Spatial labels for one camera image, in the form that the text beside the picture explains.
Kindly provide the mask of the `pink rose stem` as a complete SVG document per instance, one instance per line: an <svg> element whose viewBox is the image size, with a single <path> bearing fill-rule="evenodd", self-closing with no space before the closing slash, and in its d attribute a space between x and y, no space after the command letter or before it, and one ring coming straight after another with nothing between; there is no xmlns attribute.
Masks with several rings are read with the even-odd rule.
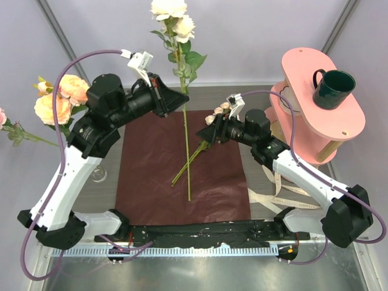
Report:
<svg viewBox="0 0 388 291"><path fill-rule="evenodd" d="M1 131L7 132L7 137L12 142L13 147L20 146L24 140L44 142L51 146L58 147L58 145L54 142L50 142L40 136L26 131L19 122L12 123L3 109L1 109Z"/></svg>

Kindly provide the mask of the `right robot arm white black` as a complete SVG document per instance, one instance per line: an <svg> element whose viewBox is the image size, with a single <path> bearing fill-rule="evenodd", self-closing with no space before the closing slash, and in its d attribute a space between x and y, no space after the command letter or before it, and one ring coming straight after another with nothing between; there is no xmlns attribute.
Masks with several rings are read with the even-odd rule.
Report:
<svg viewBox="0 0 388 291"><path fill-rule="evenodd" d="M211 144L233 140L249 146L256 162L295 183L319 204L316 210L292 206L282 211L278 219L291 232L324 235L336 246L346 248L373 224L366 190L359 185L349 187L305 164L272 135L270 121L262 110L249 110L243 122L216 115L196 135Z"/></svg>

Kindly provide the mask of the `red wrapping paper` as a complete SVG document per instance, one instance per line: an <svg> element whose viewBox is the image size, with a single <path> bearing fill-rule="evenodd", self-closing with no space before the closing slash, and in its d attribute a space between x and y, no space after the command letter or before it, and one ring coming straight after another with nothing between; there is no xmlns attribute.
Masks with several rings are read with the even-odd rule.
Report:
<svg viewBox="0 0 388 291"><path fill-rule="evenodd" d="M208 110L152 113L125 127L116 209L134 226L184 225L250 218L239 145L214 144L194 154Z"/></svg>

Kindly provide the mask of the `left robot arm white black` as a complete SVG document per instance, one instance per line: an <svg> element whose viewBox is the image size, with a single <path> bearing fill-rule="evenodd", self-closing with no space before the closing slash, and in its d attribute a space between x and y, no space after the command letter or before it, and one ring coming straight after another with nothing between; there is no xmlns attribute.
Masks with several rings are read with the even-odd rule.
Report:
<svg viewBox="0 0 388 291"><path fill-rule="evenodd" d="M18 215L18 221L32 227L42 245L68 250L83 238L128 237L129 219L118 210L79 213L72 208L88 177L120 139L120 127L149 112L166 117L189 101L188 95L168 88L157 74L148 73L147 77L149 84L138 79L129 93L115 74L100 75L93 81L87 91L88 111L67 138L65 160L40 201Z"/></svg>

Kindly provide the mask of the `peach rose stem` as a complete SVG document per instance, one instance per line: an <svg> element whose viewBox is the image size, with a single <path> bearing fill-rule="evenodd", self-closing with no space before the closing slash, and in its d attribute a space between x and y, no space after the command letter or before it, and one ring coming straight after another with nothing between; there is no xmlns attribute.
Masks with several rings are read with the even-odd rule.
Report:
<svg viewBox="0 0 388 291"><path fill-rule="evenodd" d="M35 102L34 110L40 120L48 127L55 129L53 115L54 85L39 77L38 83L33 85L39 90L39 98ZM65 137L70 134L73 116L87 109L88 83L76 75L66 74L59 83L56 94L56 110L59 129Z"/></svg>

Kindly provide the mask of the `pink rose flower bunch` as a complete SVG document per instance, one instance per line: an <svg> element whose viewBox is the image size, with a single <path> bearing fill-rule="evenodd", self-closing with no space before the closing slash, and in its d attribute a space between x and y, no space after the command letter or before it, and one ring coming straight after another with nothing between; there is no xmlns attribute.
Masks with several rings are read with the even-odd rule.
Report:
<svg viewBox="0 0 388 291"><path fill-rule="evenodd" d="M195 158L202 152L211 148L212 144L222 143L221 134L215 132L215 119L218 115L228 115L232 110L232 106L228 102L222 103L219 107L214 109L212 115L209 115L205 118L206 125L210 129L202 129L196 133L197 137L202 138L202 141L199 142L199 146L190 156L189 160L184 164L182 169L177 173L177 175L172 180L172 187L178 182L181 175L188 169Z"/></svg>

